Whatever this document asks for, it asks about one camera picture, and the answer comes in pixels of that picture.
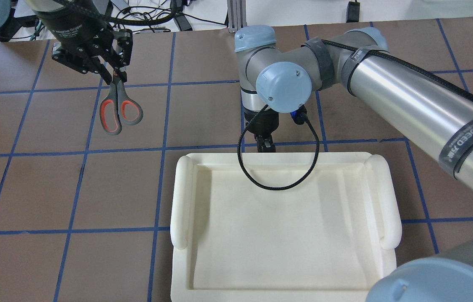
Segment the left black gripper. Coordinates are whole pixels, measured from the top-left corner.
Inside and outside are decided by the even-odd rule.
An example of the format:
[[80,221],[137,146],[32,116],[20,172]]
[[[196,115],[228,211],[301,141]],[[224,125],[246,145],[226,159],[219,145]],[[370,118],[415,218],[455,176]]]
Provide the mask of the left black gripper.
[[127,82],[127,66],[133,47],[130,29],[114,30],[105,27],[88,27],[86,23],[70,29],[52,30],[57,39],[52,59],[81,74],[100,75],[107,85]]

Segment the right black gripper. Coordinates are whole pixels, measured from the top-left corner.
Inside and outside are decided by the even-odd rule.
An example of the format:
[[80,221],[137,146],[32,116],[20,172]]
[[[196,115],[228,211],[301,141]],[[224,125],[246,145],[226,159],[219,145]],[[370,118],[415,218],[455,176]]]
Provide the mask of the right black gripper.
[[275,144],[271,134],[279,127],[279,113],[272,109],[266,109],[265,112],[255,119],[251,126],[248,126],[252,118],[257,114],[258,112],[256,111],[244,108],[244,118],[248,132],[255,135],[257,151],[275,153]]

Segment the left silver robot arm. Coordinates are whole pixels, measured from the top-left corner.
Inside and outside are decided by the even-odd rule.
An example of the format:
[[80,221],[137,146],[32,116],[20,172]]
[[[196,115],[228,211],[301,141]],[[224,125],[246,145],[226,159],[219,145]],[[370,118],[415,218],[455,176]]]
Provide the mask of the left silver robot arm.
[[100,75],[108,85],[127,82],[133,33],[114,29],[106,15],[109,1],[0,0],[0,41],[10,41],[18,28],[33,27],[33,36],[47,29],[57,40],[51,57],[81,74]]

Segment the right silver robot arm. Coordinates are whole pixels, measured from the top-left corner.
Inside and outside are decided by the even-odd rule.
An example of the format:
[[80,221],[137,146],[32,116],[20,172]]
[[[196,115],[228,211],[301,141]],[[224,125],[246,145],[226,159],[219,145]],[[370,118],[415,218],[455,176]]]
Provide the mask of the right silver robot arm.
[[[473,191],[473,94],[390,55],[374,27],[313,38],[281,52],[275,31],[248,26],[234,35],[244,132],[259,152],[274,152],[279,113],[309,123],[305,102],[340,84]],[[473,240],[448,252],[407,262],[375,283],[367,302],[473,302]]]

